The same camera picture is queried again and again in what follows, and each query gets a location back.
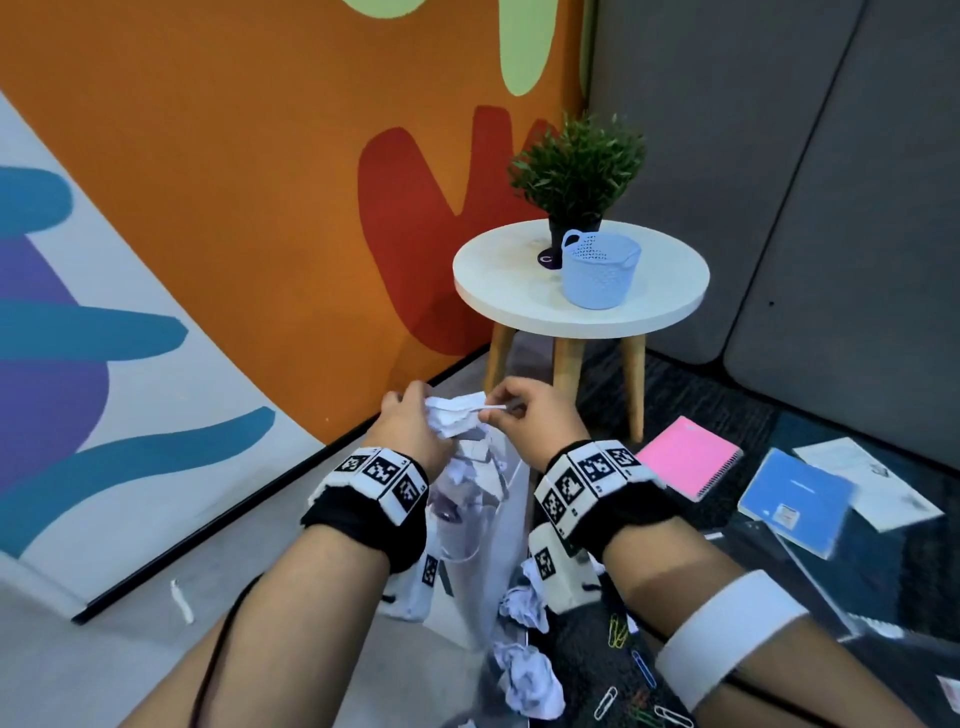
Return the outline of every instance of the black pot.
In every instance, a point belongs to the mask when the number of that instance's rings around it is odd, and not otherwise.
[[[537,261],[540,262],[544,268],[547,268],[551,271],[557,271],[564,267],[564,250],[561,247],[561,244],[564,242],[564,235],[566,235],[571,230],[578,230],[580,232],[597,232],[600,230],[601,218],[597,218],[592,222],[582,222],[579,225],[561,223],[555,220],[554,218],[549,218],[550,223],[550,247],[545,251],[540,251],[537,255]],[[567,245],[570,243],[575,243],[578,240],[577,236],[574,235],[567,240]]]

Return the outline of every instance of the forearm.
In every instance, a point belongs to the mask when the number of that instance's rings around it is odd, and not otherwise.
[[[330,726],[387,581],[381,551],[312,526],[253,588],[230,630],[205,726]],[[219,622],[124,723],[186,726]]]
[[[603,554],[624,600],[664,635],[672,635],[706,601],[743,575],[726,554],[678,518],[628,526]],[[748,656],[737,675],[845,728],[921,726],[866,668],[811,619],[784,627]],[[722,687],[698,707],[705,726],[768,726],[770,709]],[[780,711],[784,724],[789,716]]]

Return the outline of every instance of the left hand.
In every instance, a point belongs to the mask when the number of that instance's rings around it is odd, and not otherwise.
[[[365,448],[390,448],[412,457],[426,470],[432,483],[450,462],[456,445],[453,440],[441,440],[426,423],[423,400],[427,386],[412,381],[401,398],[388,392],[380,403],[380,416],[364,438]]]

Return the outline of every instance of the potted plant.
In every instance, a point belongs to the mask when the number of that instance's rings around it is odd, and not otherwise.
[[[567,231],[600,229],[604,213],[636,177],[645,155],[643,135],[629,132],[616,116],[604,129],[592,116],[564,115],[559,133],[548,129],[513,158],[511,186],[549,218],[551,246],[538,255],[542,265],[563,266],[561,241]]]

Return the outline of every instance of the red painted shape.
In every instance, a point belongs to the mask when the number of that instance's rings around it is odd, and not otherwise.
[[[527,144],[547,127],[538,121]],[[510,113],[477,107],[464,210],[454,215],[416,140],[397,127],[360,155],[357,192],[367,245],[403,324],[435,352],[465,355],[490,341],[492,324],[453,285],[453,257],[491,228],[545,217],[510,187]]]

